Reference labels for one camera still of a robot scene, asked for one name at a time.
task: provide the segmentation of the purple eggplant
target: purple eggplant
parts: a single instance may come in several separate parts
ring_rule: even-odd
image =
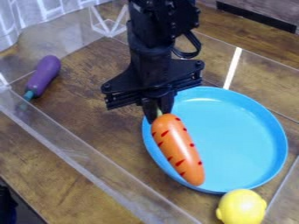
[[[30,101],[40,97],[55,77],[59,75],[62,62],[56,56],[48,55],[39,61],[36,70],[26,84],[26,94],[23,98]]]

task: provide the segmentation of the floor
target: floor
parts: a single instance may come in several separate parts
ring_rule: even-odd
[[[6,182],[0,179],[0,185],[10,187]],[[16,214],[18,220],[16,224],[44,224],[46,222],[31,209],[31,207],[26,204],[19,195],[11,190],[11,194],[14,196],[14,200],[18,203]]]

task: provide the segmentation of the blue bowl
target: blue bowl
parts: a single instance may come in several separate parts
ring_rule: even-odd
[[[195,87],[175,97],[172,113],[182,118],[198,147],[205,183],[190,185],[168,163],[143,121],[148,153],[179,183],[206,193],[262,186],[281,172],[287,158],[287,138],[271,112],[255,100],[217,87]]]

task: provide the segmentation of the orange carrot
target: orange carrot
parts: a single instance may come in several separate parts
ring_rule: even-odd
[[[172,114],[160,115],[152,123],[154,140],[184,180],[194,186],[205,181],[199,152],[182,119]]]

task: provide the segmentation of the yellow lemon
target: yellow lemon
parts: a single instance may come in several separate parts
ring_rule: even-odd
[[[217,216],[226,224],[261,224],[267,203],[251,190],[227,192],[219,201]]]

